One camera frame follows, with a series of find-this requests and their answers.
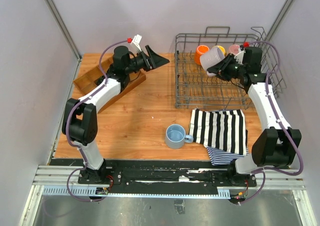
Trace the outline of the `lilac grey mug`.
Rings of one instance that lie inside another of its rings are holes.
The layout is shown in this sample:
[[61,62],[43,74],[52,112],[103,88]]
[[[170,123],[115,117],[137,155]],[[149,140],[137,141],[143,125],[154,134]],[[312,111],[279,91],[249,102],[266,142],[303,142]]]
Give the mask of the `lilac grey mug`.
[[217,63],[222,61],[224,58],[225,56],[223,55],[223,53],[219,48],[212,47],[208,52],[206,52],[200,57],[201,66],[209,77],[213,77],[216,74],[207,72],[207,69],[211,66],[216,65]]

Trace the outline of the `yellow enamel mug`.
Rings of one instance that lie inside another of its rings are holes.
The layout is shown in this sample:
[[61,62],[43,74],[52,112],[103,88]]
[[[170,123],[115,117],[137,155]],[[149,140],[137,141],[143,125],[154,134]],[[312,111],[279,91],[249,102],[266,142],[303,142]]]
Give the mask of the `yellow enamel mug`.
[[213,48],[219,48],[219,49],[221,50],[221,52],[223,53],[223,55],[224,55],[224,56],[226,56],[226,55],[227,55],[226,50],[225,50],[225,48],[224,48],[224,47],[219,46],[219,45],[216,45],[216,46],[213,46]]

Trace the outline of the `pink ghost pattern mug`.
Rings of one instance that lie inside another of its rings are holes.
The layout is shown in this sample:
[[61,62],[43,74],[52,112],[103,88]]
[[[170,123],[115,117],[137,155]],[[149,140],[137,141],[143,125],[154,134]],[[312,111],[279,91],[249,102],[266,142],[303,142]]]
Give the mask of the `pink ghost pattern mug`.
[[229,46],[228,48],[228,53],[229,54],[232,54],[232,55],[237,55],[238,53],[240,53],[242,50],[241,50],[241,46],[240,45],[237,45],[237,44],[233,44],[231,46]]

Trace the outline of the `orange glass mug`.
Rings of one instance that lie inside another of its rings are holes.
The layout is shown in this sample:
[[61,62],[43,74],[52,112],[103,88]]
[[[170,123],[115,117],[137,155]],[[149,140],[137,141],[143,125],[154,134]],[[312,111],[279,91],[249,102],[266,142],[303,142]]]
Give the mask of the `orange glass mug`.
[[200,62],[200,57],[205,54],[206,52],[208,52],[210,49],[208,46],[206,45],[199,45],[197,48],[196,48],[196,51],[195,51],[195,55],[194,55],[194,62],[197,64],[197,65],[201,65],[201,62]]

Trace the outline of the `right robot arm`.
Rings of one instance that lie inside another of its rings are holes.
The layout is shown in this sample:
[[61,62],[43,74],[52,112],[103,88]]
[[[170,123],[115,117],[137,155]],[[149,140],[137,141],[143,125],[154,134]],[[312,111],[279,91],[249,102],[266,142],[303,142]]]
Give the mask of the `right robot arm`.
[[233,186],[244,181],[245,175],[274,170],[286,175],[300,175],[304,169],[298,150],[302,135],[286,121],[276,102],[270,74],[262,72],[263,51],[259,47],[240,46],[237,54],[227,56],[213,47],[200,57],[200,64],[209,76],[223,81],[238,79],[257,111],[262,133],[253,144],[251,154],[235,159],[228,166],[226,179]]

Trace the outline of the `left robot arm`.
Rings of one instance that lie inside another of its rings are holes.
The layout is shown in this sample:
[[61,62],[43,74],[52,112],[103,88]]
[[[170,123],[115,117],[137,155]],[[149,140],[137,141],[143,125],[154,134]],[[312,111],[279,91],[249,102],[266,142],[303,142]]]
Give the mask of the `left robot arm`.
[[85,183],[103,183],[108,177],[107,165],[97,143],[99,110],[129,84],[131,73],[146,72],[169,63],[169,60],[155,53],[150,46],[145,51],[131,52],[121,43],[113,51],[112,63],[103,70],[103,80],[85,96],[67,100],[62,133],[70,146],[80,152],[84,166],[80,169]]

